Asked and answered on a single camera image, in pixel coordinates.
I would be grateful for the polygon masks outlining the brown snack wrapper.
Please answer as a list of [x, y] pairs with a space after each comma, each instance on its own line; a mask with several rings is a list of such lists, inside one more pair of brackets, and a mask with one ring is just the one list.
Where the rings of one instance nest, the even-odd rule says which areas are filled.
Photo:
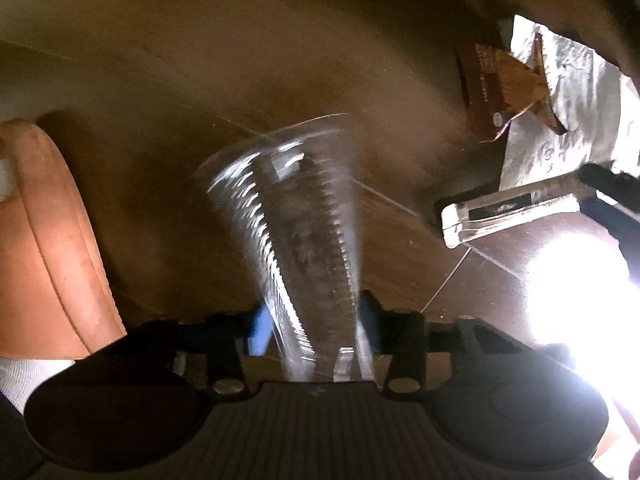
[[552, 108], [539, 32], [534, 35], [527, 62], [505, 50], [476, 42], [457, 50], [457, 62], [469, 127], [478, 142], [497, 141], [515, 119], [527, 113], [558, 136], [567, 133]]

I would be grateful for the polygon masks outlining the orange slipper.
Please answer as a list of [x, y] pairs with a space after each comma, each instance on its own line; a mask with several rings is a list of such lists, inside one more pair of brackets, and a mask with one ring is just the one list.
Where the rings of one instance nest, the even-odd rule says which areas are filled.
[[1, 354], [79, 360], [125, 336], [66, 162], [42, 129], [1, 126]]

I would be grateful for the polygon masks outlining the white wrapper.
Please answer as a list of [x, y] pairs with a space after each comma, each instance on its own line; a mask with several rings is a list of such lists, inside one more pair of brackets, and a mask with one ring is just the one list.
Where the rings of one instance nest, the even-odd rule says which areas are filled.
[[596, 190], [583, 184], [574, 171], [450, 204], [440, 214], [442, 238], [448, 248], [454, 249], [552, 214], [578, 212], [582, 200], [596, 196]]

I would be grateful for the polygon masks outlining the clear plastic cup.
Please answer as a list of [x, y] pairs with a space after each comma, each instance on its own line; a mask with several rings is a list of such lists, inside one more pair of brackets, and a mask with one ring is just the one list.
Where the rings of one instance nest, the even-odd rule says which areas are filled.
[[195, 179], [226, 220], [293, 382], [368, 382], [352, 121], [324, 115], [223, 148]]

